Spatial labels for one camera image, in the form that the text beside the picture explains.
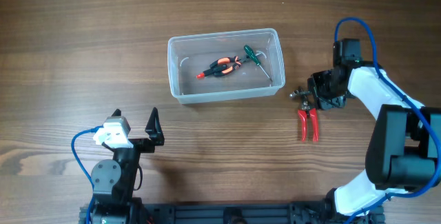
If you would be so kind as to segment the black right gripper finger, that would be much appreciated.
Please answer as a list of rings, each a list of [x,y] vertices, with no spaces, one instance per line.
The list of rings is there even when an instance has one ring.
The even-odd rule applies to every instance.
[[[337,96],[332,99],[326,99],[321,96],[316,97],[316,105],[320,110],[330,110],[332,108],[344,108],[347,99],[345,96]]]
[[[331,81],[331,70],[315,72],[307,79],[308,89],[310,92],[314,90],[317,92],[330,92]]]

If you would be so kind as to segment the silver combination wrench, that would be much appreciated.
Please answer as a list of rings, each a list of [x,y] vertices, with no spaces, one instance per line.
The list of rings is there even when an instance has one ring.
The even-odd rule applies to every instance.
[[[297,90],[294,90],[289,97],[291,99],[295,99],[296,97],[303,97],[303,96],[307,96],[310,95],[311,92],[309,90],[303,90],[301,87],[299,87]]]

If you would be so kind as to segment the red handled wire stripper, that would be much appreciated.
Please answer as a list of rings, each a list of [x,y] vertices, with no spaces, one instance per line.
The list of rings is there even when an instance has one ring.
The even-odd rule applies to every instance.
[[[298,117],[301,122],[301,141],[304,143],[308,135],[308,120],[311,120],[313,136],[312,141],[317,143],[320,138],[320,130],[318,125],[318,113],[312,102],[309,100],[308,95],[300,97],[301,104],[298,108]]]

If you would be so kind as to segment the red black screwdriver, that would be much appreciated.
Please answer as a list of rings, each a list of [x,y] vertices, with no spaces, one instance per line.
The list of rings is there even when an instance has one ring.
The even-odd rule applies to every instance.
[[[213,73],[214,73],[214,69],[213,69],[213,68],[210,68],[210,69],[205,70],[205,71],[201,72],[200,74],[198,74],[198,75],[196,76],[196,78],[197,78],[197,79],[203,79],[203,78],[205,78],[205,77],[208,77],[208,76],[212,75]]]

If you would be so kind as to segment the green handled screwdriver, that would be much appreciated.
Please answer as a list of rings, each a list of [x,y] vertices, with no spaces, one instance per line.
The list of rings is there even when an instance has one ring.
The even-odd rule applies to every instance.
[[[268,73],[265,71],[265,69],[263,68],[263,66],[261,65],[261,62],[259,61],[257,55],[254,53],[254,51],[248,46],[248,45],[244,45],[244,51],[245,51],[245,60],[243,61],[245,62],[250,62],[253,61],[257,67],[259,67],[265,74],[265,76],[272,81],[271,77],[268,75]]]

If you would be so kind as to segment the orange black needle-nose pliers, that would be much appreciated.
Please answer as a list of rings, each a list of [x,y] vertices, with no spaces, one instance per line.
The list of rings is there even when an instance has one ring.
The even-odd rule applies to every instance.
[[[213,75],[214,77],[227,76],[228,74],[231,74],[232,72],[240,69],[240,67],[248,61],[249,61],[248,56],[243,58],[239,58],[238,56],[223,57],[211,63],[209,65],[209,69],[204,71],[204,75],[205,76]]]

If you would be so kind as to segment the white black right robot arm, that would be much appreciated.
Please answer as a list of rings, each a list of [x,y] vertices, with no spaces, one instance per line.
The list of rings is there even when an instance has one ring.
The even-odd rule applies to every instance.
[[[332,69],[313,73],[307,85],[314,112],[341,109],[357,98],[376,120],[364,170],[327,195],[328,219],[357,218],[381,201],[440,183],[438,151],[425,128],[440,133],[440,109],[407,96],[381,66],[364,61],[359,40],[334,42]]]

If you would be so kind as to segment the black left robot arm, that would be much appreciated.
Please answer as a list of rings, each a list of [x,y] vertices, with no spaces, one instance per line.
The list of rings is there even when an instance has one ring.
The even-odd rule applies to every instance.
[[[147,138],[129,138],[131,127],[119,109],[95,128],[96,144],[112,152],[112,158],[99,161],[92,169],[92,200],[85,223],[153,223],[153,216],[133,193],[143,181],[140,157],[164,145],[165,137],[158,109],[153,108],[145,127]]]

